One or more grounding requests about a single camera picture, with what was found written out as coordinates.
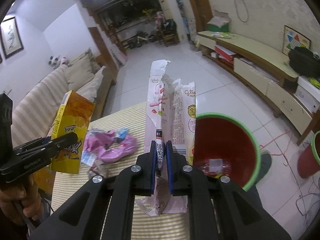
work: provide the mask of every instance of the picture frame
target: picture frame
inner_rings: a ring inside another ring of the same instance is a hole
[[[24,49],[15,17],[6,19],[1,23],[0,40],[5,58],[9,58]]]
[[[290,50],[294,49],[295,47],[305,47],[307,49],[310,49],[311,40],[300,32],[297,32],[293,28],[285,25],[283,33],[282,53],[288,56]]]

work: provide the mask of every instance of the panda plush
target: panda plush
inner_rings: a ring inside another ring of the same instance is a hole
[[[60,56],[58,57],[51,56],[50,61],[48,62],[48,64],[52,66],[54,69],[56,69],[60,65],[68,65],[68,63],[69,63],[69,60],[66,57],[62,57],[60,59]]]
[[[53,56],[51,56],[50,57],[50,61],[48,62],[48,64],[50,65],[50,66],[52,66],[52,68],[57,68],[57,67],[59,67],[59,65],[60,64],[58,64],[59,63],[59,57],[60,56],[58,56],[58,57],[53,57]]]

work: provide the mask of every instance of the black bag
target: black bag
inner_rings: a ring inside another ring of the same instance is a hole
[[[290,67],[297,73],[307,77],[320,77],[320,60],[317,55],[304,47],[295,47],[289,52]]]

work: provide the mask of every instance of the human hand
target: human hand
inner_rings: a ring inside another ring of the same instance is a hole
[[[32,175],[28,177],[25,186],[22,184],[13,187],[2,187],[0,190],[0,208],[3,214],[12,222],[20,225],[23,218],[14,205],[14,201],[21,201],[23,213],[26,217],[38,220],[43,215],[43,204],[38,193],[38,185],[33,181]]]

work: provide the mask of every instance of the yellow juice box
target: yellow juice box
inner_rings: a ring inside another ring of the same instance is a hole
[[[53,171],[79,173],[83,143],[94,105],[94,103],[72,90],[64,95],[54,120],[51,138],[55,139],[67,133],[75,132],[78,141],[68,148],[60,150],[59,154],[52,158],[50,168]]]

